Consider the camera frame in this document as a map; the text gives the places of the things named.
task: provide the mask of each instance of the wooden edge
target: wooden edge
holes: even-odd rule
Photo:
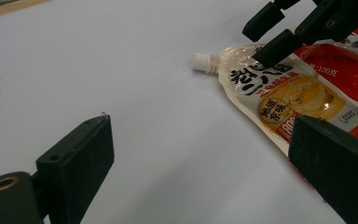
[[[0,6],[0,16],[26,7],[32,7],[34,5],[38,5],[47,1],[50,0],[19,0],[16,2],[7,3]]]

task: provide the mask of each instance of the white surface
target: white surface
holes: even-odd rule
[[[258,0],[53,0],[0,17],[0,175],[111,115],[116,162],[82,223],[343,223],[194,52],[251,44]],[[299,3],[260,41],[292,30]]]

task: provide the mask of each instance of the robotic hand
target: robotic hand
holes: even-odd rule
[[[258,41],[269,29],[280,22],[285,10],[300,0],[275,0],[263,7],[243,28],[242,33]],[[286,29],[253,58],[265,67],[271,67],[289,56],[303,44],[312,45],[318,40],[345,40],[358,27],[358,0],[312,0],[317,7],[296,28],[293,34]]]

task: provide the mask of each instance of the white cap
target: white cap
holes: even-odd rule
[[[220,62],[219,56],[203,53],[195,53],[193,60],[193,69],[205,73],[217,73],[217,66]]]

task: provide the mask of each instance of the table surface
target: table surface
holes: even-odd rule
[[[112,117],[116,162],[82,223],[343,223],[287,158],[192,70],[251,44],[267,1],[52,0],[0,17],[0,175],[78,124]],[[294,30],[303,1],[260,42]]]

